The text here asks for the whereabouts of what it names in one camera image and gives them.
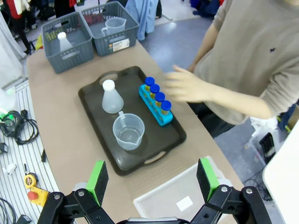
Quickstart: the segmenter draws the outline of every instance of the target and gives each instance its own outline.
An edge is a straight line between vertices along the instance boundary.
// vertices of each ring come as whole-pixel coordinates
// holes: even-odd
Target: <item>blue test tube rack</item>
[[[164,115],[161,112],[161,108],[156,106],[156,100],[150,97],[150,91],[145,90],[145,84],[139,87],[139,95],[145,102],[146,106],[149,108],[151,113],[156,118],[160,126],[167,125],[173,119],[173,114],[168,111],[168,114]]]

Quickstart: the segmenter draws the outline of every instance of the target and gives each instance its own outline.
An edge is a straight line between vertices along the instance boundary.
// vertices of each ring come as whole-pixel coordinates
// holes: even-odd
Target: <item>red clothing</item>
[[[6,0],[6,2],[8,4],[11,16],[16,20],[22,18],[22,15],[17,14],[17,10],[15,9],[15,5],[14,5],[14,0]]]
[[[69,3],[70,3],[70,8],[74,7],[77,3],[77,0],[70,0]]]

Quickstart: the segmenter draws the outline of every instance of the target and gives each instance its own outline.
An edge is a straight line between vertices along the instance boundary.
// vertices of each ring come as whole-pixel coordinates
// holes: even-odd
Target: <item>yellow tape measure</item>
[[[36,185],[37,182],[37,176],[35,173],[29,173],[24,177],[25,187],[26,189],[29,189]]]

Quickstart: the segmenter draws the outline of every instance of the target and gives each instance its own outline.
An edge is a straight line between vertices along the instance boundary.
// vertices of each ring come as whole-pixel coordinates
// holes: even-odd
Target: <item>hand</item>
[[[195,63],[192,63],[192,64],[188,67],[187,71],[193,73],[193,72],[194,72],[194,69],[195,69],[195,66],[196,66],[196,64],[195,64]]]
[[[176,101],[200,103],[211,101],[214,85],[202,81],[193,73],[173,66],[176,72],[166,75],[166,93]]]

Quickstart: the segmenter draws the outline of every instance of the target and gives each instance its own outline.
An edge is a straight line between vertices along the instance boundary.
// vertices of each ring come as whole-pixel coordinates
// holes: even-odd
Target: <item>blue cap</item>
[[[158,102],[162,102],[165,100],[165,94],[162,93],[162,92],[159,92],[156,94],[156,97],[155,97],[156,101]]]
[[[155,83],[155,80],[154,80],[153,77],[147,77],[147,78],[145,79],[145,84],[146,84],[147,86],[152,86],[154,83]]]
[[[150,91],[152,93],[158,93],[160,91],[160,86],[158,86],[157,84],[153,84],[151,87],[150,87]]]
[[[165,100],[162,102],[161,109],[164,111],[169,111],[171,109],[171,102]]]

